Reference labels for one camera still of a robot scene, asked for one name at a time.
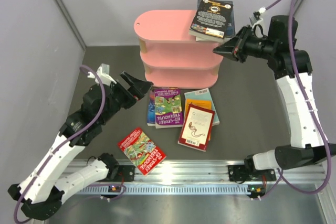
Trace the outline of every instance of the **shelf tier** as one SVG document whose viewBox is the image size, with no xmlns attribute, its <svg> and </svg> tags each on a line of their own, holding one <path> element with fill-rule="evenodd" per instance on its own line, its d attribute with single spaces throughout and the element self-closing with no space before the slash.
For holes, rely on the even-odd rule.
<svg viewBox="0 0 336 224">
<path fill-rule="evenodd" d="M 150 10 L 136 19 L 134 30 L 143 41 L 196 43 L 196 37 L 188 34 L 195 13 L 196 10 Z"/>
<path fill-rule="evenodd" d="M 180 89 L 204 89 L 213 86 L 218 74 L 211 70 L 153 69 L 145 73 L 147 81 L 157 87 L 176 87 Z"/>
<path fill-rule="evenodd" d="M 221 64 L 223 57 L 212 50 L 217 43 L 167 44 L 148 42 L 147 52 L 140 53 L 150 68 L 208 70 Z"/>
</svg>

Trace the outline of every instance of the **orange book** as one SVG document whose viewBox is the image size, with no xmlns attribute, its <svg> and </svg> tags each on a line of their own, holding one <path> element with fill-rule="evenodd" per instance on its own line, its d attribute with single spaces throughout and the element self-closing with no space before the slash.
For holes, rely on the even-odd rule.
<svg viewBox="0 0 336 224">
<path fill-rule="evenodd" d="M 211 101 L 186 99 L 185 108 L 184 108 L 184 120 L 185 120 L 185 117 L 186 117 L 186 114 L 187 114 L 187 111 L 188 111 L 188 108 L 189 108 L 190 104 L 193 104 L 195 106 L 198 106 L 198 107 L 201 107 L 201 108 L 204 108 L 204 109 L 208 109 L 208 110 L 211 110 L 211 107 L 212 107 Z"/>
</svg>

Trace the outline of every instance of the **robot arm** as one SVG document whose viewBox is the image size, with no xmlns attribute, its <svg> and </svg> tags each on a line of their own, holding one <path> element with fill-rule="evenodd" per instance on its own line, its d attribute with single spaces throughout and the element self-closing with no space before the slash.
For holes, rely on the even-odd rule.
<svg viewBox="0 0 336 224">
<path fill-rule="evenodd" d="M 267 65 L 274 72 L 276 83 L 285 100 L 291 129 L 291 144 L 248 156 L 244 160 L 246 169 L 253 173 L 270 168 L 291 169 L 320 163 L 325 160 L 326 151 L 294 74 L 288 43 L 289 17 L 285 15 L 272 17 L 268 36 L 262 34 L 262 37 L 257 37 L 256 28 L 260 25 L 256 20 L 260 18 L 260 13 L 254 13 L 254 16 L 252 27 L 243 27 L 230 41 L 216 47 L 214 53 L 241 63 L 245 62 L 249 55 L 267 60 Z M 297 27 L 298 23 L 293 19 L 293 37 Z M 317 112 L 312 93 L 312 68 L 309 55 L 303 50 L 295 50 L 294 56 L 312 109 Z M 329 148 L 331 156 L 334 156 L 336 145 L 329 143 Z"/>
<path fill-rule="evenodd" d="M 130 85 L 126 90 L 109 76 L 109 66 L 105 64 L 99 67 L 96 76 L 103 83 L 106 97 L 97 120 L 85 130 L 102 104 L 101 88 L 94 85 L 83 96 L 81 108 L 67 117 L 52 147 L 39 165 L 23 182 L 11 185 L 8 189 L 14 200 L 23 203 L 21 210 L 27 217 L 38 220 L 50 218 L 73 194 L 98 180 L 112 179 L 118 171 L 119 164 L 113 155 L 104 153 L 90 166 L 59 179 L 69 163 L 102 132 L 101 126 L 121 108 L 129 109 L 135 105 L 153 85 L 122 72 L 120 76 Z M 89 78 L 96 76 L 91 72 L 88 75 Z"/>
</svg>

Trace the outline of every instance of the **black book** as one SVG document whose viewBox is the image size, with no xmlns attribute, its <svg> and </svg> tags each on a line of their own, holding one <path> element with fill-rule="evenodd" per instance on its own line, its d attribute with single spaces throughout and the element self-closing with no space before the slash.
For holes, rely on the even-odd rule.
<svg viewBox="0 0 336 224">
<path fill-rule="evenodd" d="M 224 43 L 232 11 L 232 2 L 201 0 L 189 34 L 205 40 Z"/>
</svg>

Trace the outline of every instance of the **teal book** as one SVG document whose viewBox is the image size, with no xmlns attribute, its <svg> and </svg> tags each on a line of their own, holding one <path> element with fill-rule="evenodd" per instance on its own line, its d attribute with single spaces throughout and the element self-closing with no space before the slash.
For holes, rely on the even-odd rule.
<svg viewBox="0 0 336 224">
<path fill-rule="evenodd" d="M 211 101 L 211 103 L 212 103 L 211 110 L 215 111 L 214 122 L 213 122 L 212 125 L 213 126 L 214 125 L 219 125 L 219 118 L 218 118 L 218 115 L 217 115 L 215 104 L 214 104 L 214 101 L 212 100 L 212 97 L 211 97 L 211 94 L 210 94 L 210 91 L 209 91 L 208 88 L 187 92 L 187 93 L 184 93 L 184 96 L 185 96 L 185 99 Z"/>
</svg>

